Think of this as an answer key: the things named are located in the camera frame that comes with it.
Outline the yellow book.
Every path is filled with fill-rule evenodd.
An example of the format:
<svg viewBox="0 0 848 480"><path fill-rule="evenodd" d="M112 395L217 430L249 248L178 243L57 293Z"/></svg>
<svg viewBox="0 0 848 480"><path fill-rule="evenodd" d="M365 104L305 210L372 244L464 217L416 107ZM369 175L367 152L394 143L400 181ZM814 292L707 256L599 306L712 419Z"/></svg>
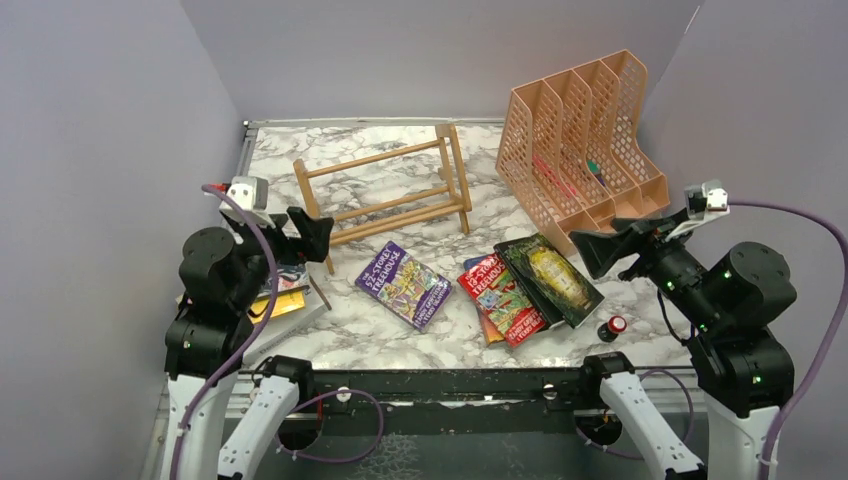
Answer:
<svg viewBox="0 0 848 480"><path fill-rule="evenodd" d="M248 318L252 324L259 324L267 311L270 297L258 298L250 307ZM280 293L271 310L271 319L286 315L304 308L306 305L305 290Z"/></svg>

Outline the green alice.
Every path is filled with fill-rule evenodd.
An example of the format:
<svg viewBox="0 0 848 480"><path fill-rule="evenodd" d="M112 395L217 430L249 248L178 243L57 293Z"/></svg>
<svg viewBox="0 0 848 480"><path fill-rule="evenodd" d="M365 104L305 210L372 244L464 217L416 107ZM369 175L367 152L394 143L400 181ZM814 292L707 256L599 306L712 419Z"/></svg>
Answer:
<svg viewBox="0 0 848 480"><path fill-rule="evenodd" d="M497 243L494 252L548 328L575 329L604 300L604 295L539 233Z"/></svg>

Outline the black moon and sixpence book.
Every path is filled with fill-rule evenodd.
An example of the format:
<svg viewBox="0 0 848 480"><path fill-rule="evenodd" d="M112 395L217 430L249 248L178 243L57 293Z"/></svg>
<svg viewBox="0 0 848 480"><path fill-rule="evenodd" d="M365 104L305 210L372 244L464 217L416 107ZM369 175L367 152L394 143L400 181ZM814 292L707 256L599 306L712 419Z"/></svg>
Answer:
<svg viewBox="0 0 848 480"><path fill-rule="evenodd" d="M579 327L604 301L604 295L540 234L508 242L504 253L571 328Z"/></svg>

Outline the floral little women book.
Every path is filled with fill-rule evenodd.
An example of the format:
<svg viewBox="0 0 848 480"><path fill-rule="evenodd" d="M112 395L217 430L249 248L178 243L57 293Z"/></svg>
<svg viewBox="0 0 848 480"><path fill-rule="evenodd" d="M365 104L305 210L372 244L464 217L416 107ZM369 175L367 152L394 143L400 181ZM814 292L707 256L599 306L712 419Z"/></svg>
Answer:
<svg viewBox="0 0 848 480"><path fill-rule="evenodd" d="M308 295L311 290L310 277L305 264L277 265L276 275L271 275L257 294L256 299L270 296L273 284L277 284L277 292L305 290Z"/></svg>

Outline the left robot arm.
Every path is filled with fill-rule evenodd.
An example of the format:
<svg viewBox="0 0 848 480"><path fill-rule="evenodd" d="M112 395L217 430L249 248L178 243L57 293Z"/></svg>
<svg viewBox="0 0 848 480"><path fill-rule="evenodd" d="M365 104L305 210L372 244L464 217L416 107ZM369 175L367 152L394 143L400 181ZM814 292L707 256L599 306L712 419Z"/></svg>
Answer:
<svg viewBox="0 0 848 480"><path fill-rule="evenodd" d="M226 226L192 234L182 247L185 299L165 335L170 400L162 476L215 479L225 414L244 352L255 339L249 310L275 283L272 262L326 259L334 221L299 207L263 214L256 231L225 216Z"/></svg>

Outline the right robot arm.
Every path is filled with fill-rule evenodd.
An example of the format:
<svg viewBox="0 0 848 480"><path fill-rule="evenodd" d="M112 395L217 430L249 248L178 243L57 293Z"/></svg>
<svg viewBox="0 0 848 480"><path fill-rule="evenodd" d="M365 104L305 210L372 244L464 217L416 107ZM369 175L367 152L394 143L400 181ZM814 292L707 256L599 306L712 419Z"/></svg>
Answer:
<svg viewBox="0 0 848 480"><path fill-rule="evenodd" d="M656 479L771 479L780 422L794 391L794 364L769 324L795 300L784 257L741 242L711 268L686 249L692 232L730 211L725 201L657 219L614 219L612 232L570 233L589 274L605 275L620 259L620 277L650 279L660 297L690 322L686 342L709 421L709 456L677 438L620 352L585 359L577 380L587 405L610 407Z"/></svg>

